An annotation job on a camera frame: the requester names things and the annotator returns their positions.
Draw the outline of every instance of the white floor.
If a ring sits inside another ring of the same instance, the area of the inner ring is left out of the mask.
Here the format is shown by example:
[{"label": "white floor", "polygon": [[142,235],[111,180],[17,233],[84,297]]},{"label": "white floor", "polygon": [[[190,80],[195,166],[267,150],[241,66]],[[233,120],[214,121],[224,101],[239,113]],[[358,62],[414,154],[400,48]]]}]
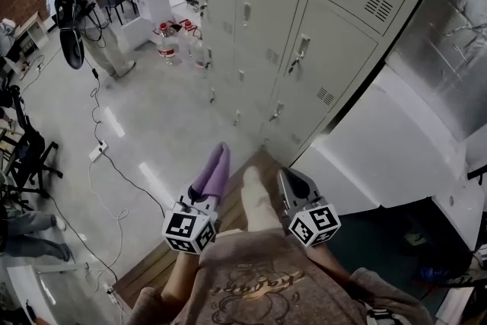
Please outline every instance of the white floor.
[{"label": "white floor", "polygon": [[[183,13],[192,12],[186,5],[177,7]],[[121,15],[133,18],[131,7],[126,5],[125,14]],[[119,35],[116,15],[112,15],[112,20],[113,29]],[[119,247],[119,229],[90,191],[88,181],[88,155],[97,146],[95,124],[91,119],[95,102],[90,93],[97,82],[88,64],[77,71],[69,68],[59,48],[55,30],[49,44],[42,48],[46,66],[24,94],[26,111],[46,142],[60,144],[54,163],[64,177],[52,177],[49,193],[85,243],[106,263],[111,263]],[[232,171],[256,150],[250,140],[214,111],[207,100],[207,81],[200,70],[187,63],[167,67],[152,43],[128,56],[137,61],[137,66],[123,79],[114,81],[99,69],[100,109],[95,117],[101,118],[103,123],[98,126],[97,135],[109,145],[107,154],[116,166],[130,180],[156,196],[163,206],[187,189],[218,142],[224,141],[230,146]],[[87,61],[96,66],[89,54]],[[37,70],[32,69],[18,82],[21,89],[36,76]],[[124,181],[104,156],[91,167],[91,181],[93,190],[115,216],[124,208],[129,210],[129,216],[121,221],[122,253],[112,267],[118,276],[123,276],[161,242],[161,210],[146,194]],[[36,195],[24,198],[32,200],[41,211],[56,211],[51,200]],[[43,237],[57,242],[64,240],[71,246],[76,262],[95,262],[94,267],[100,267],[70,229],[64,234],[52,229]],[[58,263],[46,257],[35,262]],[[5,256],[3,263],[8,266],[22,262]],[[90,310],[94,314],[99,311],[103,317],[99,323],[118,323],[119,310],[101,291],[103,289],[91,295],[94,278],[88,277],[88,285],[82,272],[75,275],[78,287],[93,298],[96,310]],[[113,284],[108,272],[101,280]],[[52,285],[55,294],[56,283]],[[91,323],[98,323],[95,317]]]}]

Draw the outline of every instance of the locker vent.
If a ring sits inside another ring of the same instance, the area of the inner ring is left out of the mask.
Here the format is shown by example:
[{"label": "locker vent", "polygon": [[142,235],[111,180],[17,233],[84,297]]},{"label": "locker vent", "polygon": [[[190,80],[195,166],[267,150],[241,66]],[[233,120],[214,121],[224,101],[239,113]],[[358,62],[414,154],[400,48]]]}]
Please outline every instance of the locker vent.
[{"label": "locker vent", "polygon": [[228,22],[223,22],[223,31],[228,35],[232,35],[234,33],[234,26]]},{"label": "locker vent", "polygon": [[325,102],[327,106],[329,106],[335,100],[335,97],[329,94],[323,87],[318,91],[317,97]]},{"label": "locker vent", "polygon": [[272,64],[277,64],[279,61],[279,54],[274,52],[272,49],[267,49],[266,57]]},{"label": "locker vent", "polygon": [[300,145],[301,144],[301,140],[300,138],[295,135],[295,134],[292,134],[291,133],[291,140],[293,141],[293,143],[295,143],[296,145]]},{"label": "locker vent", "polygon": [[375,15],[377,19],[385,22],[387,17],[389,17],[393,6],[387,3],[385,0],[367,0],[365,9],[371,14]]}]

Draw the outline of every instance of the purple gripper pad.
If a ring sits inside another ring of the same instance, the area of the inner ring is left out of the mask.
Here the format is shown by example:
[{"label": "purple gripper pad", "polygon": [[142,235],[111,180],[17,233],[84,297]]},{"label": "purple gripper pad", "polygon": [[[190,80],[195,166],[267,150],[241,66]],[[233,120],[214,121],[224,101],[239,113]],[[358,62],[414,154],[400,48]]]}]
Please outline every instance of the purple gripper pad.
[{"label": "purple gripper pad", "polygon": [[227,144],[220,142],[213,150],[205,169],[192,184],[191,190],[200,196],[223,196],[229,170],[230,149]]}]

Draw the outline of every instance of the wooden floor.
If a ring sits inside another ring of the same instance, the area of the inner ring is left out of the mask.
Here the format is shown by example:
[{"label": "wooden floor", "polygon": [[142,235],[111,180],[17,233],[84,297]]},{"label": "wooden floor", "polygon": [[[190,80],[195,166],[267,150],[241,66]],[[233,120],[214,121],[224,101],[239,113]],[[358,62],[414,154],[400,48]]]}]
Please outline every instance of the wooden floor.
[{"label": "wooden floor", "polygon": [[[263,185],[269,192],[272,205],[278,215],[284,211],[276,179],[277,171],[281,166],[265,151],[259,150],[228,181],[227,196],[220,210],[220,231],[247,229],[247,217],[242,206],[240,189],[243,186],[244,171],[252,165],[259,169]],[[162,242],[113,286],[115,291],[130,307],[134,306],[138,294],[144,287],[161,291],[173,269],[176,256],[177,252],[170,250],[167,244]]]}]

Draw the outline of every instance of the black backpack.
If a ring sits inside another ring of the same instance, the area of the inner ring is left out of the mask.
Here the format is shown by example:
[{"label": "black backpack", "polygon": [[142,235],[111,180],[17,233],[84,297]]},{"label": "black backpack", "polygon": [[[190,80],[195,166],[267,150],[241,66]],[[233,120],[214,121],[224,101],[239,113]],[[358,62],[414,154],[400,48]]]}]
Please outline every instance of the black backpack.
[{"label": "black backpack", "polygon": [[86,0],[55,0],[57,24],[62,28],[76,28],[86,13]]}]

